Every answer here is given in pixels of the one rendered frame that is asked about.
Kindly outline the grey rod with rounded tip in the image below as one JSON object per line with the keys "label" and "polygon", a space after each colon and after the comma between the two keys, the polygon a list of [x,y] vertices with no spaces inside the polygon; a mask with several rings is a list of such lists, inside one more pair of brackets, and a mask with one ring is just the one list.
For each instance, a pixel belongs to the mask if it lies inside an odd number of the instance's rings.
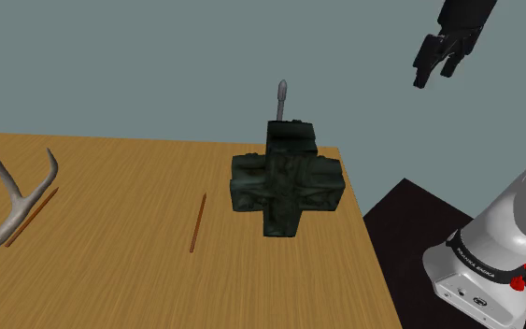
{"label": "grey rod with rounded tip", "polygon": [[284,105],[286,101],[286,95],[287,95],[288,85],[287,81],[283,79],[277,87],[277,120],[282,121],[283,119],[283,112],[284,112]]}

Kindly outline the dark robot stand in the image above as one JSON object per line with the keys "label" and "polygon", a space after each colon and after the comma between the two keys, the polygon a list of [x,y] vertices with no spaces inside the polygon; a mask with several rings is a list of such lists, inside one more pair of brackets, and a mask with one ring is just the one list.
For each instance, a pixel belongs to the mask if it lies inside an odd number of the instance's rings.
{"label": "dark robot stand", "polygon": [[473,219],[408,179],[400,181],[365,216],[404,329],[488,329],[439,298],[422,263],[427,249],[443,243]]}

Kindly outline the dark green cross-shaped block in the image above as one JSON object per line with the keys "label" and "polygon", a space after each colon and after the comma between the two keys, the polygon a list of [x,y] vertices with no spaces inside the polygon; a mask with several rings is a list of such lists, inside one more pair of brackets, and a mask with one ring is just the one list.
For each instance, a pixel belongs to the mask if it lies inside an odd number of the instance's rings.
{"label": "dark green cross-shaped block", "polygon": [[335,211],[345,189],[340,161],[318,153],[309,122],[270,121],[265,153],[232,159],[233,210],[261,211],[267,237],[296,236],[303,212]]}

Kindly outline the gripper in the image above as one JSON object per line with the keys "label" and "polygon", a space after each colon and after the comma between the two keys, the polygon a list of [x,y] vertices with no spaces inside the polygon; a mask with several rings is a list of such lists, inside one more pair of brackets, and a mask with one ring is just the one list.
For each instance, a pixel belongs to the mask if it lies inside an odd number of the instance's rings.
{"label": "gripper", "polygon": [[413,62],[415,87],[423,89],[435,67],[446,57],[440,75],[445,78],[453,76],[458,64],[471,50],[457,47],[448,54],[448,36],[464,36],[466,44],[472,48],[496,3],[497,0],[445,0],[437,18],[440,35],[427,35]]}

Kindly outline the brown wooden stick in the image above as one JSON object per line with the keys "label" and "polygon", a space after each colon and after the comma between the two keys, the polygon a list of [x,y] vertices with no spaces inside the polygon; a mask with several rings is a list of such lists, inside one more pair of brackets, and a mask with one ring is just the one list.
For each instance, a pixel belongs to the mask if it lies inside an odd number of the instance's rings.
{"label": "brown wooden stick", "polygon": [[21,235],[21,233],[27,228],[27,226],[34,220],[34,218],[42,211],[42,209],[49,203],[55,194],[57,194],[59,187],[56,187],[43,201],[42,203],[29,215],[29,217],[21,224],[17,231],[9,238],[4,244],[6,248],[10,247],[13,242]]}
{"label": "brown wooden stick", "polygon": [[202,221],[204,210],[205,210],[206,200],[207,200],[207,193],[204,193],[201,204],[200,204],[200,208],[199,208],[199,211],[196,217],[196,222],[195,222],[194,230],[192,233],[192,241],[191,241],[191,245],[189,248],[189,253],[194,253],[194,250],[195,250],[197,237],[199,234],[199,229],[200,229],[201,221]]}

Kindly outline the grey antler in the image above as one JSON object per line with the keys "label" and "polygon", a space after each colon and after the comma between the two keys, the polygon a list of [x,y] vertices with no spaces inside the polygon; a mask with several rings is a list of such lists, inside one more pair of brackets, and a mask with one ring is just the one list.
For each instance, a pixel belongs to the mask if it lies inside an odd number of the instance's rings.
{"label": "grey antler", "polygon": [[2,246],[21,226],[32,207],[49,188],[58,174],[59,165],[56,158],[49,148],[46,148],[46,151],[50,162],[50,171],[46,178],[28,196],[23,196],[21,194],[14,178],[9,174],[6,167],[0,161],[0,179],[3,181],[7,189],[11,203],[11,210],[7,218],[0,225],[0,246]]}

